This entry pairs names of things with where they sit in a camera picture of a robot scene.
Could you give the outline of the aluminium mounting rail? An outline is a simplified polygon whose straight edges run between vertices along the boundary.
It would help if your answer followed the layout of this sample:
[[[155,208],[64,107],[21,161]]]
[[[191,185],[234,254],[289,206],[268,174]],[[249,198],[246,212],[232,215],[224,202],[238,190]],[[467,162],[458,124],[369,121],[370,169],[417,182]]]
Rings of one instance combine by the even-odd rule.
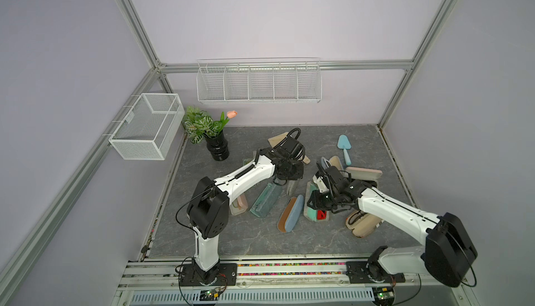
[[[347,261],[367,261],[363,257],[298,257],[276,259],[274,257],[253,258],[238,257],[223,259],[221,263],[238,264],[238,277],[231,289],[277,289],[297,287],[368,287],[368,286],[404,286],[404,285],[439,285],[429,274],[403,273],[406,281],[396,285],[388,284],[351,284],[346,275]],[[118,290],[149,289],[193,289],[181,286],[176,267],[192,263],[189,257],[179,257],[169,261],[151,259],[132,262],[126,266],[119,282]]]

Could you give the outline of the black glossy vase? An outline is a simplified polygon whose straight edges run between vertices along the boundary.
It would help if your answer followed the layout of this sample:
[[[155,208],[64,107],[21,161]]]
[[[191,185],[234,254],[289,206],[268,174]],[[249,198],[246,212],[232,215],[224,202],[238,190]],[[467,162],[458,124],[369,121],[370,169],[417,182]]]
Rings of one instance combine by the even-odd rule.
[[[219,132],[215,137],[205,137],[206,147],[215,161],[224,161],[229,157],[228,141],[224,132]]]

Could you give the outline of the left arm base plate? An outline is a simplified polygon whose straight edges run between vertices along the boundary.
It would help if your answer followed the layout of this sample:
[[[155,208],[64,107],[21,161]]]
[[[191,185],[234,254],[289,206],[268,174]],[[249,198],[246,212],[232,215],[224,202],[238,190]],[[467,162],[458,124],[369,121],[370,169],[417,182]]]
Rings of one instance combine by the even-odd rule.
[[[238,277],[238,264],[217,263],[208,271],[203,271],[194,261],[176,267],[179,283],[184,287],[235,286]]]

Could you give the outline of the aluminium frame post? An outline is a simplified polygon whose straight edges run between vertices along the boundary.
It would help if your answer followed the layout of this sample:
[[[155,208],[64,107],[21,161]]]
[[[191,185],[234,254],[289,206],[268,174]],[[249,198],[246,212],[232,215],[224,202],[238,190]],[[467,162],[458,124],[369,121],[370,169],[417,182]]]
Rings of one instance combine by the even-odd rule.
[[[167,76],[161,72],[163,63],[157,56],[153,44],[150,41],[149,35],[142,23],[142,20],[135,8],[132,0],[115,0],[121,13],[123,14],[126,23],[128,24],[132,34],[134,35],[139,48],[145,56],[151,70],[155,70],[158,74],[159,83],[166,93],[172,93],[173,90],[170,86]]]

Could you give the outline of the pink open glasses case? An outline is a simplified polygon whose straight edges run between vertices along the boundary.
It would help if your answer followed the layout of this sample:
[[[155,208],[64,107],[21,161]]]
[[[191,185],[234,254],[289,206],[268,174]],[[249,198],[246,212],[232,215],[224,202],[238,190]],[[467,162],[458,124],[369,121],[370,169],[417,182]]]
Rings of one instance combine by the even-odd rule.
[[[229,208],[232,216],[238,216],[245,213],[249,208],[246,195],[240,195],[230,204]]]

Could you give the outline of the pink tulip flower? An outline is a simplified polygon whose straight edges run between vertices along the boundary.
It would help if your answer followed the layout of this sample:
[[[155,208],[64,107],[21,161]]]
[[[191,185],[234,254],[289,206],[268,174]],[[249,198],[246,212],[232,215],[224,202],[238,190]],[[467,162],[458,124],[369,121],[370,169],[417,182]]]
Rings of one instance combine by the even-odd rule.
[[[229,111],[227,113],[227,118],[228,119],[232,119],[232,118],[235,118],[237,115],[238,115],[238,113],[236,111]]]

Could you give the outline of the beige fabric glove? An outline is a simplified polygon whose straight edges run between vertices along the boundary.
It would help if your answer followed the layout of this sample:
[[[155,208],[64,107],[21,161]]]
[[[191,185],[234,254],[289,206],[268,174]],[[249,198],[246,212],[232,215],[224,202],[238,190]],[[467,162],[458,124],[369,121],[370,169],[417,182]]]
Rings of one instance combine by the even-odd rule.
[[[270,144],[271,147],[274,147],[274,146],[276,146],[277,144],[281,143],[281,141],[284,140],[285,137],[286,137],[288,134],[289,134],[289,132],[287,131],[287,132],[281,133],[281,134],[279,134],[279,135],[277,135],[277,136],[271,137],[271,138],[269,138],[267,141],[269,142],[269,144]],[[308,164],[310,164],[310,162],[311,162],[311,161],[310,161],[310,159],[308,158],[308,156],[305,155],[305,157],[304,157],[304,159],[303,159],[303,163],[306,164],[306,165],[308,165]]]

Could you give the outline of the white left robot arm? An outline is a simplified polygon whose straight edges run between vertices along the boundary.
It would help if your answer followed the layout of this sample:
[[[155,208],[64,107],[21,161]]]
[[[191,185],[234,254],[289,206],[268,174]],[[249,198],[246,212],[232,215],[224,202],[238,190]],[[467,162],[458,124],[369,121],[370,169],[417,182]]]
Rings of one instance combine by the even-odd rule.
[[[219,235],[228,224],[230,206],[256,184],[274,179],[287,183],[301,179],[305,166],[305,147],[299,142],[301,129],[291,129],[274,147],[258,150],[253,161],[228,175],[201,179],[189,202],[184,204],[194,231],[195,255],[186,269],[202,285],[221,277],[218,254]]]

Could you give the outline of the teal grey open case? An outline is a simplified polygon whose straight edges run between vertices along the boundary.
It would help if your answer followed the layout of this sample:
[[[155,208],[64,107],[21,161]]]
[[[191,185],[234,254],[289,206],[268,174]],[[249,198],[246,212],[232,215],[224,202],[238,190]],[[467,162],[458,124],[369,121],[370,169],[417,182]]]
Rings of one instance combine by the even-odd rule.
[[[274,204],[279,199],[282,191],[282,186],[274,183],[268,183],[255,203],[252,205],[249,212],[257,218],[265,218],[274,207]]]

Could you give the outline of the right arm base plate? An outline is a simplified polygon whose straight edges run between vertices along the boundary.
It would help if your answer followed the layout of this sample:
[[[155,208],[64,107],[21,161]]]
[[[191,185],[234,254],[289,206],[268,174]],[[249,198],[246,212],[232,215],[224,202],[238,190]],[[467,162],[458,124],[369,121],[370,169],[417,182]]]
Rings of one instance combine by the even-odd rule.
[[[351,284],[396,285],[406,281],[404,274],[388,274],[378,264],[367,261],[347,261],[346,275]]]

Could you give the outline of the blue brown glasses case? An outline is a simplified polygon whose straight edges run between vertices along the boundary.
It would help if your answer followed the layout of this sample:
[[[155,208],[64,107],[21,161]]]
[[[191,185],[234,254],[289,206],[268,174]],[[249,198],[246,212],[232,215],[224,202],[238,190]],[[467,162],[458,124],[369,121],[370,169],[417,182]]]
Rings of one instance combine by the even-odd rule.
[[[302,214],[302,210],[304,207],[305,198],[303,195],[298,195],[297,197],[292,197],[283,213],[281,214],[281,217],[277,223],[277,229],[282,233],[291,232]]]

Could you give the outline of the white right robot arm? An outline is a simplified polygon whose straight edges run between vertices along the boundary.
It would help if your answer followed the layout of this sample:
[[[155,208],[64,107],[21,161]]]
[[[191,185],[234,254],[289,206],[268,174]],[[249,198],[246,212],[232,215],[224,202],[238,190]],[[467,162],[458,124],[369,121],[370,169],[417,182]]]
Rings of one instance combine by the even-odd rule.
[[[372,281],[384,282],[405,273],[429,274],[445,286],[458,287],[473,271],[478,252],[456,215],[439,216],[411,207],[334,166],[319,165],[313,181],[318,189],[308,207],[333,214],[356,209],[394,225],[419,243],[408,248],[379,247],[365,269]]]

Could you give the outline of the case with white sunglasses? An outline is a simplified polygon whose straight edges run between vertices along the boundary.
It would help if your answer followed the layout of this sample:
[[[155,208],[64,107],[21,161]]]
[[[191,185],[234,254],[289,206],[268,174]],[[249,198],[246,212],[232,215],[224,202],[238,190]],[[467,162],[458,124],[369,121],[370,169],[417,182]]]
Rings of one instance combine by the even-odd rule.
[[[338,156],[333,156],[332,158],[320,158],[320,169],[325,172],[332,172],[333,170],[338,170],[339,172],[344,171],[344,168],[341,165],[341,160]]]

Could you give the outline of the green artificial plant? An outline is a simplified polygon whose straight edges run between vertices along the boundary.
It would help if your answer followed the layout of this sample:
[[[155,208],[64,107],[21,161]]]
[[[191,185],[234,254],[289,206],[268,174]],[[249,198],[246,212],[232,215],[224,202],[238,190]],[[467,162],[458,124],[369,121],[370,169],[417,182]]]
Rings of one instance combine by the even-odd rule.
[[[203,139],[216,138],[220,135],[229,120],[224,112],[219,119],[214,120],[207,111],[188,106],[183,118],[183,127],[189,141],[198,144]]]

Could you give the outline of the beige case black glasses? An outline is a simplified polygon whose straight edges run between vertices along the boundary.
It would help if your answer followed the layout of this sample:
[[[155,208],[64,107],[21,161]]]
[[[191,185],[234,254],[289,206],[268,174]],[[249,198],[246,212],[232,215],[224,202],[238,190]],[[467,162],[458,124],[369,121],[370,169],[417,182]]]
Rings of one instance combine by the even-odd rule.
[[[364,238],[372,234],[383,222],[383,219],[357,210],[352,212],[345,221],[346,227],[357,238]]]

